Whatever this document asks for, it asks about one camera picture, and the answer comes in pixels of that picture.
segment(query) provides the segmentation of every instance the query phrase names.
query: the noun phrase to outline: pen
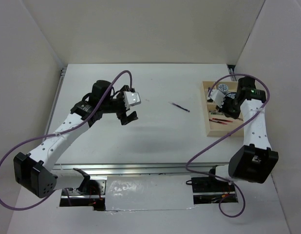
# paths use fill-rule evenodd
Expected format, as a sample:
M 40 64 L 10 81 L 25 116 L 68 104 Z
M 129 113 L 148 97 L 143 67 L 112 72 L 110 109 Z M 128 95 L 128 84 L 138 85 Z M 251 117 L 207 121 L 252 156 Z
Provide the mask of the pen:
M 187 112 L 190 112 L 188 109 L 185 109 L 184 107 L 179 106 L 178 104 L 175 104 L 174 102 L 169 102 L 169 103 L 172 104 L 173 106 L 176 106 L 176 107 L 181 108 L 182 110 L 185 110 L 185 111 L 187 111 Z

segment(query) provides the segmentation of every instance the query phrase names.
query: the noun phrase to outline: wooden tray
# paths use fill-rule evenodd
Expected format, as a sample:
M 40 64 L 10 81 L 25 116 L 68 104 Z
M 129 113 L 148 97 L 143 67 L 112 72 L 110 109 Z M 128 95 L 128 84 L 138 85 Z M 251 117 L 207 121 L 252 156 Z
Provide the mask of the wooden tray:
M 229 133 L 230 131 L 234 130 L 238 126 L 240 126 L 243 121 L 239 119 L 227 118 L 224 115 L 212 115 L 210 111 L 216 111 L 216 104 L 214 102 L 207 102 L 207 95 L 208 95 L 208 87 L 211 87 L 214 84 L 213 81 L 203 81 L 200 87 L 200 94 L 201 94 L 201 101 L 203 106 L 203 114 L 205 119 L 205 127 L 206 127 L 206 134 L 208 137 L 222 137 Z M 219 84 L 226 84 L 228 86 L 228 92 L 236 92 L 238 82 L 234 81 L 224 81 L 217 83 L 214 89 L 217 89 Z M 232 123 L 227 123 L 227 125 L 215 123 L 209 121 L 212 118 L 220 118 L 220 119 L 227 119 L 232 120 Z M 240 129 L 235 132 L 232 137 L 242 137 L 244 136 L 244 130 Z

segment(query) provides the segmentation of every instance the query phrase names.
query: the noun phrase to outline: marker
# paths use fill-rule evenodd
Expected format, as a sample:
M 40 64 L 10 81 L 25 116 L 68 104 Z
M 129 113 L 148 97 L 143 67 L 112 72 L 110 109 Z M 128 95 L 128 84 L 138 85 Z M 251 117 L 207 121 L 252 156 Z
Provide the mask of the marker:
M 182 110 L 185 110 L 185 111 L 187 111 L 187 112 L 190 112 L 188 109 L 185 109 L 184 107 L 179 106 L 178 104 L 175 104 L 174 102 L 169 102 L 169 103 L 172 104 L 173 106 L 179 107 L 179 108 L 182 109 Z
M 221 118 L 212 118 L 213 120 L 218 120 L 218 121 L 223 121 L 223 122 L 230 122 L 232 123 L 232 120 L 227 120 L 227 119 L 221 119 Z
M 220 124 L 227 125 L 227 123 L 223 123 L 223 122 L 220 122 L 220 121 L 215 121 L 215 120 L 211 120 L 211 119 L 209 119 L 209 121 L 211 121 L 211 122 L 215 122 L 215 123 L 220 123 Z

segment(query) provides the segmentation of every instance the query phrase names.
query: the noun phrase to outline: cable tie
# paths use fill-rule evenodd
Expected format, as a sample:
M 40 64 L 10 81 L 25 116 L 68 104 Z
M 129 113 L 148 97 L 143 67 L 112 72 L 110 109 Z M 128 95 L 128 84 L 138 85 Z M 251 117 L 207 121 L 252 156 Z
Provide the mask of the cable tie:
M 62 135 L 61 132 L 55 131 L 54 134 L 55 134 L 55 136 L 60 136 L 61 138 L 66 140 L 66 137 L 64 135 Z

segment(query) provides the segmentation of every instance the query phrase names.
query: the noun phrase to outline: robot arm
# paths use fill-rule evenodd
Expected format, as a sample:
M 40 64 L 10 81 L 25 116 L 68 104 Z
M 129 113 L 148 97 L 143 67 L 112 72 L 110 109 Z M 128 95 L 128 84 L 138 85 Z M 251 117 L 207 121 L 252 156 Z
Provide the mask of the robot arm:
M 61 135 L 60 132 L 80 125 L 92 113 L 97 103 L 111 83 L 98 80 L 92 92 L 85 95 L 82 101 L 75 104 L 63 123 L 55 130 L 55 137 L 47 138 L 28 154 L 18 153 L 14 157 L 14 171 L 17 183 L 27 188 L 36 196 L 43 198 L 53 190 L 78 188 L 83 191 L 90 182 L 90 176 L 80 169 L 52 171 L 59 157 L 68 147 L 93 124 L 102 118 L 104 113 L 116 113 L 121 125 L 126 125 L 137 118 L 136 112 L 127 116 L 130 107 L 141 103 L 139 93 L 129 86 L 123 86 L 116 98 L 111 92 L 106 96 L 99 109 L 90 120 L 79 128 Z
M 210 101 L 217 104 L 219 112 L 226 117 L 237 119 L 243 114 L 244 122 L 258 116 L 244 127 L 244 145 L 231 158 L 228 165 L 218 166 L 215 174 L 229 179 L 242 179 L 249 182 L 264 183 L 278 161 L 278 153 L 271 150 L 265 126 L 265 92 L 256 89 L 255 79 L 244 77 L 238 80 L 235 98 L 212 90 Z

